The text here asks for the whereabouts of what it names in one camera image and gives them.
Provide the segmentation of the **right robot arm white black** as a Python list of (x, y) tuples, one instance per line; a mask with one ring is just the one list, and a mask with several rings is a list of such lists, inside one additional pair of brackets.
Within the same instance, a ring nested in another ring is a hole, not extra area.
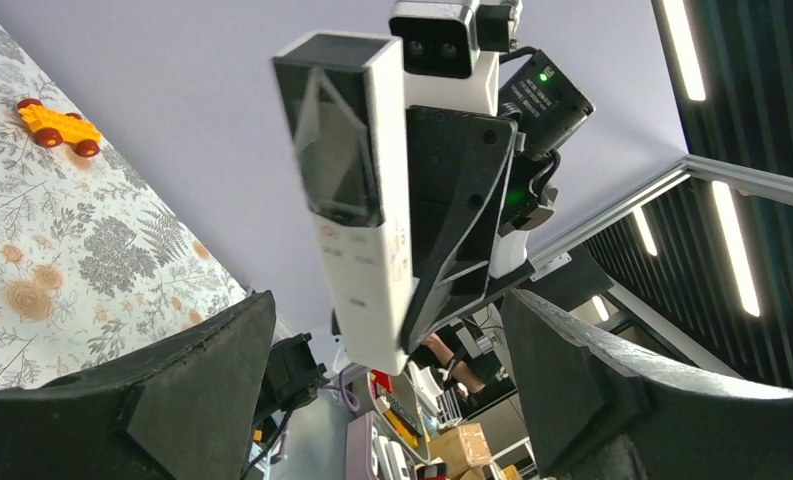
[(511, 58), (520, 67), (488, 112), (407, 111), (419, 282), (400, 333), (406, 352), (533, 272), (526, 243), (553, 215), (560, 148), (595, 110), (545, 52), (523, 47)]

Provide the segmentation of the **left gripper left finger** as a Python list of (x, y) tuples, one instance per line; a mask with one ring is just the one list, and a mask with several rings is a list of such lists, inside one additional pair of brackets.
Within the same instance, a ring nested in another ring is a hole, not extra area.
[(0, 479), (236, 479), (276, 323), (265, 292), (36, 389), (0, 390)]

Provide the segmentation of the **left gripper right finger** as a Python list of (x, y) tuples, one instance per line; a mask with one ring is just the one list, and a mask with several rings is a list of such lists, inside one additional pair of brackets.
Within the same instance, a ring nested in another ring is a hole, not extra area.
[(504, 299), (539, 475), (793, 479), (793, 390), (688, 366), (529, 291)]

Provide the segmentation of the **white remote control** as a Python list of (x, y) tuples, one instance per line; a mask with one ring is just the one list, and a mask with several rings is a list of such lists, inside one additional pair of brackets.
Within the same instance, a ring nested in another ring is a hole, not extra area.
[(272, 60), (347, 356), (391, 375), (414, 291), (402, 53), (318, 30)]

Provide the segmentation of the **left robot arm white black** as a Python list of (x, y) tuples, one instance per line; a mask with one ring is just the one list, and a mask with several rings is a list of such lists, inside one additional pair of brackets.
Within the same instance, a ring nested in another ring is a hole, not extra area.
[[(36, 389), (0, 390), (0, 479), (237, 479), (255, 427), (317, 395), (309, 336), (270, 293)], [(793, 479), (793, 390), (707, 372), (528, 291), (503, 326), (541, 474)]]

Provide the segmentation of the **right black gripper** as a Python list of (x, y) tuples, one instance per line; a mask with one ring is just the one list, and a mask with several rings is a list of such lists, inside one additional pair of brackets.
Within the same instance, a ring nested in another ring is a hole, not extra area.
[(500, 56), (502, 64), (512, 60), (523, 63), (499, 90), (502, 118), (427, 106), (406, 111), (419, 279), (400, 333), (408, 354), (484, 301), (498, 227), (505, 237), (553, 216), (560, 148), (595, 111), (543, 51)]

